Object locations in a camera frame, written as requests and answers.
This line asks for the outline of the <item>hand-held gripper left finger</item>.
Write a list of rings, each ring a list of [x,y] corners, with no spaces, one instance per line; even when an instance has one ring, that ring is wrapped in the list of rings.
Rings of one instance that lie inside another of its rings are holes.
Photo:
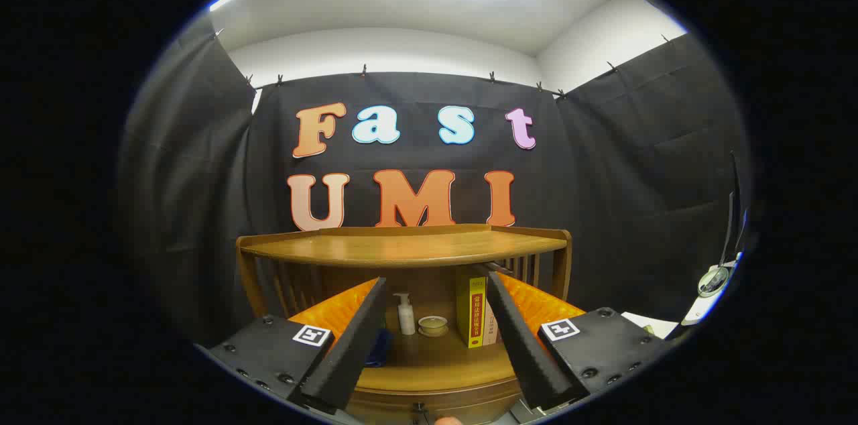
[[[277,404],[334,415],[346,409],[376,346],[387,297],[386,278],[376,276],[289,317],[260,311],[195,348]]]

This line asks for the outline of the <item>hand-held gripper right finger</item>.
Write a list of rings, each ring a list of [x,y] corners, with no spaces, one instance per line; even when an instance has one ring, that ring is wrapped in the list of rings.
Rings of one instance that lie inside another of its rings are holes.
[[[487,299],[530,409],[605,393],[669,351],[665,340],[610,307],[582,312],[493,270],[487,273]]]

